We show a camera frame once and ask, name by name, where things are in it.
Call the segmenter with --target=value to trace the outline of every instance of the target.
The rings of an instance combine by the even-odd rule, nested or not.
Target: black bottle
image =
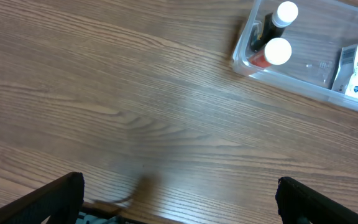
[[[275,12],[265,16],[262,32],[257,30],[251,34],[251,50],[259,51],[270,40],[281,37],[285,28],[298,16],[298,7],[295,3],[287,1],[281,3]]]

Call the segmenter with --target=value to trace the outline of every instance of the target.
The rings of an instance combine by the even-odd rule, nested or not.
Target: white bottle cap
[[[282,65],[287,62],[292,54],[290,43],[284,38],[270,40],[264,50],[265,59],[272,65]]]
[[[286,27],[290,25],[298,16],[298,7],[294,2],[283,2],[281,3],[277,10],[273,12],[272,22],[278,27]]]

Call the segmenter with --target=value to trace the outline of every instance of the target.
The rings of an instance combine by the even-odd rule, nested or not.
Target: wood grain surface
[[[358,113],[232,71],[251,7],[0,0],[0,207],[77,171],[89,202],[147,177],[149,223],[280,223],[286,175],[358,213]]]

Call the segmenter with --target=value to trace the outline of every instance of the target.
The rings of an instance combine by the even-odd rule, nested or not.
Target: black plastic object
[[[291,177],[278,180],[278,214],[283,224],[358,224],[358,214]]]
[[[0,208],[0,224],[73,224],[83,203],[84,178],[71,172]]]

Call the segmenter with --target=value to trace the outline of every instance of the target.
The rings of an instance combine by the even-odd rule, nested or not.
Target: clear plastic container
[[[266,84],[358,111],[358,99],[331,90],[343,47],[358,43],[358,8],[334,0],[292,0],[299,15],[282,37],[292,46],[283,65],[263,69],[248,62],[249,40],[280,0],[255,0],[232,56],[235,72]]]

